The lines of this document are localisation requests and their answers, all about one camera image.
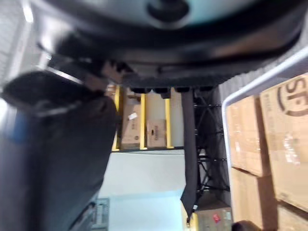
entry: red label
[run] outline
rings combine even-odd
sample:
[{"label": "red label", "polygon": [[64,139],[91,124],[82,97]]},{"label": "red label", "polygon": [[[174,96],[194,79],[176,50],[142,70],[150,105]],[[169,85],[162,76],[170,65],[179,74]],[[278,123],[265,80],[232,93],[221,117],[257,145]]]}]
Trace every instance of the red label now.
[{"label": "red label", "polygon": [[213,215],[213,219],[215,221],[215,223],[217,224],[218,222],[220,222],[220,217],[218,216],[218,214],[214,214]]}]

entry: cardboard box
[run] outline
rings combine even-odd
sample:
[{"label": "cardboard box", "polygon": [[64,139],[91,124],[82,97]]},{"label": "cardboard box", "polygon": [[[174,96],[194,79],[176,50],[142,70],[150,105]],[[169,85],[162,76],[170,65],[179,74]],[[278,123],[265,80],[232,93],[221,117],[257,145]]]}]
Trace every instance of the cardboard box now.
[{"label": "cardboard box", "polygon": [[277,229],[277,202],[271,176],[257,177],[231,168],[234,222],[250,221],[261,230]]},{"label": "cardboard box", "polygon": [[270,175],[260,99],[250,96],[230,105],[227,116],[232,166],[257,176]]},{"label": "cardboard box", "polygon": [[308,212],[308,75],[261,93],[276,198]]},{"label": "cardboard box", "polygon": [[232,226],[231,208],[223,202],[215,201],[196,211],[199,231],[230,231]]},{"label": "cardboard box", "polygon": [[308,213],[288,204],[279,205],[278,225],[280,231],[308,230]]},{"label": "cardboard box", "polygon": [[121,148],[139,148],[141,105],[127,103],[123,112]]},{"label": "cardboard box", "polygon": [[166,120],[148,120],[147,134],[147,146],[149,148],[166,147]]}]

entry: printed logo on box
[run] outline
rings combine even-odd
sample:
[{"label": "printed logo on box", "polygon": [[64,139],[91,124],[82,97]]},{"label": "printed logo on box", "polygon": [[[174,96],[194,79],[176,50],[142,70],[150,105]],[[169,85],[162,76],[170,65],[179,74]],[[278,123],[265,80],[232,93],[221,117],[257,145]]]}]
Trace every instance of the printed logo on box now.
[{"label": "printed logo on box", "polygon": [[277,90],[280,109],[288,116],[308,115],[308,92],[304,78],[296,79]]}]

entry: yellow shelf post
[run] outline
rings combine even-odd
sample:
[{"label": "yellow shelf post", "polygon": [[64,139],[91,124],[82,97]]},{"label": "yellow shelf post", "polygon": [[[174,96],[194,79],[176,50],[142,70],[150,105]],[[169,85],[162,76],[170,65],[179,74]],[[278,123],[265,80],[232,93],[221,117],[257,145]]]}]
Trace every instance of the yellow shelf post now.
[{"label": "yellow shelf post", "polygon": [[145,94],[141,94],[141,120],[140,120],[140,150],[147,150],[145,144],[146,134],[146,109]]},{"label": "yellow shelf post", "polygon": [[[116,91],[115,91],[115,107],[116,110],[119,112],[120,111],[120,96],[121,95],[121,87],[118,85],[116,87]],[[119,139],[118,139],[118,135],[117,132],[115,133],[115,138],[114,138],[114,143],[112,145],[112,152],[118,152],[120,151],[119,149]]]},{"label": "yellow shelf post", "polygon": [[166,132],[167,132],[167,148],[172,149],[171,141],[171,116],[170,116],[170,99],[165,99],[165,113],[166,113]]}]

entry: metal shelving rack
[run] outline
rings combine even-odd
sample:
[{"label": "metal shelving rack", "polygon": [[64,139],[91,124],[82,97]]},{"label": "metal shelving rack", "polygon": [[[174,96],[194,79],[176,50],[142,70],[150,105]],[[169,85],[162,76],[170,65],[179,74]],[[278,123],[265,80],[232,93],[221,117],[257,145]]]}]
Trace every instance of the metal shelving rack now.
[{"label": "metal shelving rack", "polygon": [[224,142],[223,126],[220,117],[221,104],[210,103],[214,90],[194,91],[194,114],[199,179],[197,200],[204,191],[230,191],[225,173],[227,159],[219,156],[219,146]]}]

